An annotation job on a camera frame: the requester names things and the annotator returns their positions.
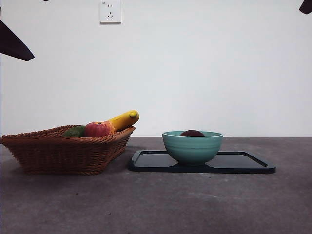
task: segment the black tray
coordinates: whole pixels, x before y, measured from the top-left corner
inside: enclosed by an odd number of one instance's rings
[[[274,173],[276,167],[259,157],[241,151],[220,151],[202,166],[180,165],[167,151],[139,150],[129,161],[128,169],[135,172],[188,173]]]

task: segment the bowl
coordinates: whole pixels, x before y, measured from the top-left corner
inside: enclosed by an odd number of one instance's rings
[[[213,159],[220,150],[221,133],[201,131],[205,136],[180,136],[184,131],[162,133],[168,154],[188,166],[203,165]]]

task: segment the red apple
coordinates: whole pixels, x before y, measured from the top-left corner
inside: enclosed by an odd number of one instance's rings
[[[85,137],[102,137],[116,133],[110,121],[88,123],[84,129]]]

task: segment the yellow banana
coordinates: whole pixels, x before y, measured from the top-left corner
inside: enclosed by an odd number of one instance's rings
[[[131,127],[139,119],[139,114],[136,110],[130,110],[119,116],[109,119],[116,129],[116,132]]]

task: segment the apple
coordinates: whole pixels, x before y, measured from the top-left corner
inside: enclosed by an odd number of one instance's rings
[[[185,137],[204,137],[205,135],[197,130],[187,130],[183,133],[180,134],[180,136],[185,136]]]
[[[116,133],[116,130],[110,121],[91,122],[84,129],[85,137],[102,137],[114,133]]]

